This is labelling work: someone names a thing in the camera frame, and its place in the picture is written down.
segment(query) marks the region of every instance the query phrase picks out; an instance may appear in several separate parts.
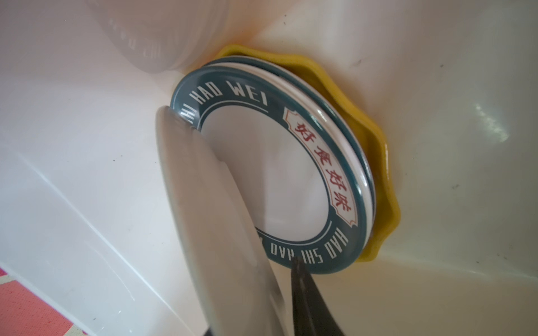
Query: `plate center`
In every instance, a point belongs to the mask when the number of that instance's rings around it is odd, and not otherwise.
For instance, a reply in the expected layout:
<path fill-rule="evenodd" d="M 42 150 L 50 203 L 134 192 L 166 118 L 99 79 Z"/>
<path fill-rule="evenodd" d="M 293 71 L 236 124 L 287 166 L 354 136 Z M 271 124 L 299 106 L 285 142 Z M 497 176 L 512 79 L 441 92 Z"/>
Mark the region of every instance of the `plate center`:
<path fill-rule="evenodd" d="M 284 127 L 257 110 L 227 105 L 207 116 L 202 135 L 228 165 L 258 229 L 289 241 L 323 230 L 329 214 L 323 179 Z"/>

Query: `stacked plate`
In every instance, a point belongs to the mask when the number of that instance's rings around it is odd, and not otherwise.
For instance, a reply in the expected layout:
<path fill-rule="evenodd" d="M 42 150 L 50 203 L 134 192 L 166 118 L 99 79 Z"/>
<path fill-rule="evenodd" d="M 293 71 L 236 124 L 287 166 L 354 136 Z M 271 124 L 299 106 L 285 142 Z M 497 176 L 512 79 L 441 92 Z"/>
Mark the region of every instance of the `stacked plate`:
<path fill-rule="evenodd" d="M 188 74 L 171 108 L 228 166 L 271 260 L 290 267 L 297 256 L 326 274 L 358 258 L 376 212 L 371 170 L 315 89 L 272 63 L 231 56 Z"/>

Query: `black pointed tool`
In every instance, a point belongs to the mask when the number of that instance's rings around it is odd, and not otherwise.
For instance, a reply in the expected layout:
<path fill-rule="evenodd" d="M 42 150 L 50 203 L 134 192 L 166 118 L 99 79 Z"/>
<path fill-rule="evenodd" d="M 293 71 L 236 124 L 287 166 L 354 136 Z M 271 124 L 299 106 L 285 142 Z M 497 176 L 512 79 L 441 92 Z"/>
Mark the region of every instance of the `black pointed tool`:
<path fill-rule="evenodd" d="M 295 336 L 344 336 L 305 263 L 297 257 L 292 260 L 292 301 Z"/>

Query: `red chinese character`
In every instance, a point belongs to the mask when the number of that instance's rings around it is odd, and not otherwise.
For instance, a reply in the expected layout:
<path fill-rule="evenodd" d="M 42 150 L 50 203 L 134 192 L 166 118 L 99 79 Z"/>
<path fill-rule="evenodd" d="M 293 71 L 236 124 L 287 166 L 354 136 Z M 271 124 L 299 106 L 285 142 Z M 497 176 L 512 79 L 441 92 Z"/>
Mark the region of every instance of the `red chinese character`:
<path fill-rule="evenodd" d="M 317 147 L 317 149 L 319 149 L 319 152 L 318 152 L 318 151 L 314 151 L 314 153 L 316 153 L 317 155 L 320 156 L 320 162 L 321 162 L 321 164 L 325 166 L 325 162 L 328 162 L 328 163 L 332 166 L 332 163 L 331 163 L 331 156 L 329 155 L 329 153 L 327 153 L 326 151 L 322 150 L 319 146 Z"/>
<path fill-rule="evenodd" d="M 312 140 L 312 142 L 314 142 L 313 138 L 316 138 L 316 136 L 308 128 L 306 128 L 304 124 L 297 124 L 295 130 L 301 133 L 305 141 Z"/>
<path fill-rule="evenodd" d="M 341 190 L 342 188 L 344 188 L 344 190 L 347 191 L 344 185 L 344 181 L 342 181 L 342 177 L 340 175 L 338 175 L 334 170 L 331 170 L 331 171 L 325 170 L 325 171 L 329 173 L 329 175 L 331 175 L 330 182 L 336 185 L 338 187 L 338 190 Z"/>
<path fill-rule="evenodd" d="M 335 206 L 342 205 L 343 210 L 345 210 L 345 211 L 351 210 L 351 207 L 348 205 L 348 198 L 347 197 L 340 194 L 339 192 L 335 192 L 335 196 L 336 196 L 336 198 L 335 198 L 336 205 Z"/>

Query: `yellow scalloped dish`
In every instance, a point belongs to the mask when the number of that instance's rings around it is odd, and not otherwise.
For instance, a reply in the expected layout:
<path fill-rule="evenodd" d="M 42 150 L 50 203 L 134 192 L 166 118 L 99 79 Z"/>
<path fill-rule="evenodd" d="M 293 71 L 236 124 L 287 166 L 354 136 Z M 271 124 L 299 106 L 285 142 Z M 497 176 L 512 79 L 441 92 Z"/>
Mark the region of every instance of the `yellow scalloped dish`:
<path fill-rule="evenodd" d="M 376 258 L 383 241 L 400 223 L 400 208 L 388 167 L 388 147 L 381 129 L 340 91 L 338 86 L 316 62 L 299 55 L 279 55 L 240 45 L 224 47 L 215 59 L 225 56 L 251 56 L 288 69 L 314 87 L 347 122 L 366 154 L 376 187 L 377 212 L 372 233 L 357 261 Z"/>

